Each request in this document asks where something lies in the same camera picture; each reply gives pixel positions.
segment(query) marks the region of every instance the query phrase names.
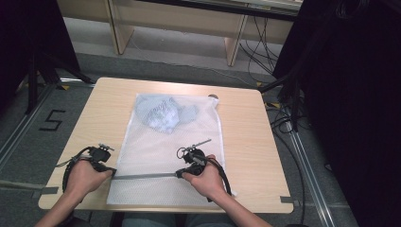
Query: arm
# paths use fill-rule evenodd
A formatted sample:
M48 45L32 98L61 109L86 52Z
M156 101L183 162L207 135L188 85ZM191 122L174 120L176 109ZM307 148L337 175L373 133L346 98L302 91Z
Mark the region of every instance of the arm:
M271 227L266 221L227 194L218 170L212 164L208 163L200 176L184 173L183 178L189 181L201 195L210 198L221 207L236 225L240 227Z
M110 170L95 171L87 161L79 161L71 170L64 194L35 226L57 226L79 205L83 198L95 191L110 176Z

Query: wooden table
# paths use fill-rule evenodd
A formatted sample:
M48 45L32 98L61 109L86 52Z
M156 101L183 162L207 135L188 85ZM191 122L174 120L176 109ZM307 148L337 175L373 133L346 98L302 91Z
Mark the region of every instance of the wooden table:
M218 96L226 171L235 197L254 213L290 213L286 178L277 153L261 95L256 90L182 83L102 78L97 81L85 108L61 155L59 163L88 146L104 143L115 151L107 166L115 166L131 117L136 94L156 93L188 96ZM64 167L55 168L48 187L57 194L42 195L39 206L50 209L60 197ZM188 207L146 207L108 205L110 180L88 194L77 209L154 212L222 212L218 209Z

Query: forearm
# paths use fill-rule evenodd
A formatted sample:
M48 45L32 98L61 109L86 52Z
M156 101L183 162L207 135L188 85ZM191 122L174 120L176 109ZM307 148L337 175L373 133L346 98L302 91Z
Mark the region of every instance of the forearm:
M239 227L271 227L265 220L249 211L227 193L215 195L212 200L221 207Z
M56 204L47 212L46 215L35 225L37 227L57 226L64 221L68 215L81 202L82 196L74 194L62 194Z

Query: black clamp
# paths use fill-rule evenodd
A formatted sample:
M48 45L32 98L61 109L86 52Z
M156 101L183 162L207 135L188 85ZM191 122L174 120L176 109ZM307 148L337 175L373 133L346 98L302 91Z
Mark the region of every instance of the black clamp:
M109 160L111 156L109 149L114 150L113 148L110 148L109 146L103 144L99 144L98 148L88 147L81 150L76 156L72 157L70 160L56 165L56 167L60 167L68 164L67 168L64 171L64 176L62 178L62 192L64 192L65 188L67 187L68 178L70 177L71 170L79 160L88 161L92 165L94 170L96 170L97 172L104 172L107 170L111 170L114 176L116 172L115 168L107 167L104 164L100 163L100 162L106 163Z
M179 159L184 159L185 162L188 164L191 164L191 166L177 170L176 176L177 176L177 178L182 178L183 173L185 173L185 172L199 176L199 175L201 175L204 168L206 167L206 164L210 163L218 169L218 175L220 175L221 179L224 181L224 185L225 185L227 193L230 196L232 196L231 186L230 186L230 183L228 182L228 178L227 178L227 175L225 174L223 167L220 165L220 163L216 159L206 157L202 150L196 148L196 146L203 144L205 142L199 143L197 145L193 145L192 147L189 147L189 148L179 148L177 150L177 157Z

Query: white plastic bag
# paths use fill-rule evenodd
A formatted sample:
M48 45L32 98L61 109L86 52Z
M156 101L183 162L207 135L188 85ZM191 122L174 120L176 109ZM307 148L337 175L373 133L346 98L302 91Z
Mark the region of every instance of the white plastic bag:
M138 94L117 161L115 176L174 173L189 166L179 148L199 146L224 166L221 126L210 96ZM184 179L174 177L112 180L108 204L215 206Z

